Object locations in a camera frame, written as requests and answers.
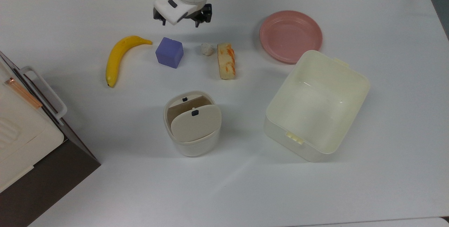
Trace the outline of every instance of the purple cube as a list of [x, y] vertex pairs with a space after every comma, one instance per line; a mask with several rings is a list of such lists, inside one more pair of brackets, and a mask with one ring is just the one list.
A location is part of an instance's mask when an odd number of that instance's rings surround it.
[[183, 55], [182, 43], [166, 37], [162, 39], [159, 47], [156, 49], [158, 62], [173, 68], [178, 67]]

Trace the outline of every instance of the bread roll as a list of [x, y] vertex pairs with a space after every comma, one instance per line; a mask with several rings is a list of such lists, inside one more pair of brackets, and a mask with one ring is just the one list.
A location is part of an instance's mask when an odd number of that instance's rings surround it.
[[220, 78], [224, 80], [233, 79], [235, 77], [235, 59], [234, 50], [230, 43], [221, 43], [217, 45], [218, 68], [220, 70]]

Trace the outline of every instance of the pink plate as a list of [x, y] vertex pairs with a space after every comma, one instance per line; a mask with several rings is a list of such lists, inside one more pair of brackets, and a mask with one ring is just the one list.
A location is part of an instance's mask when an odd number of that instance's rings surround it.
[[303, 53], [319, 50], [323, 34], [318, 24], [308, 15], [298, 11], [276, 12], [260, 27], [260, 42], [273, 58], [296, 63]]

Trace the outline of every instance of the table surface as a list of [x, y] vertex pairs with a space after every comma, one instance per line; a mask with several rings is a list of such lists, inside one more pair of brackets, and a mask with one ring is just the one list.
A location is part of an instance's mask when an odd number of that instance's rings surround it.
[[[212, 22], [162, 26], [154, 0], [0, 0], [0, 49], [34, 66], [68, 107], [65, 120], [102, 166], [32, 226], [297, 226], [449, 215], [449, 42], [431, 0], [212, 0]], [[321, 52], [365, 75], [370, 92], [340, 148], [309, 163], [263, 133], [292, 65], [260, 45], [280, 10], [311, 16]], [[154, 41], [105, 81], [114, 44]], [[184, 45], [158, 64], [163, 37]], [[220, 80], [203, 42], [231, 42], [237, 77]], [[164, 105], [205, 91], [223, 113], [219, 145], [184, 157]]]
[[442, 218], [401, 219], [390, 221], [353, 222], [323, 224], [319, 227], [448, 227], [449, 223]]

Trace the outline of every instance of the banana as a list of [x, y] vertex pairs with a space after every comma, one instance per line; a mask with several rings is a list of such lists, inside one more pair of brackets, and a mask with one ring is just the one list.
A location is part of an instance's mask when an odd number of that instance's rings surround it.
[[108, 64], [106, 65], [106, 82], [108, 83], [108, 86], [112, 88], [114, 87], [115, 82], [117, 82], [120, 62], [125, 53], [131, 48], [143, 44], [152, 45], [153, 42], [139, 36], [127, 36], [114, 45], [114, 48], [112, 48], [111, 53], [109, 54]]

